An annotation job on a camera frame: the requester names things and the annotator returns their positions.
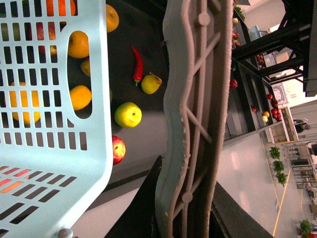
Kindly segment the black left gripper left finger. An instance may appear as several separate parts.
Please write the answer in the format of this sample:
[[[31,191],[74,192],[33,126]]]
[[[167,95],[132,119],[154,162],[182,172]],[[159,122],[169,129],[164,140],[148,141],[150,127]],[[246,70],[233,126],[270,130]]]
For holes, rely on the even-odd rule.
[[[159,238],[155,214],[155,191],[163,156],[158,156],[128,208],[106,238]]]

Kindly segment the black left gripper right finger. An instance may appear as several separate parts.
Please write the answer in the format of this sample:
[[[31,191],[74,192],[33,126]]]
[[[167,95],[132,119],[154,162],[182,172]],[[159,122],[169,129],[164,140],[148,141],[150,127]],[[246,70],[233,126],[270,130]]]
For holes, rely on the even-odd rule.
[[[271,238],[272,235],[216,183],[211,206],[210,237]]]

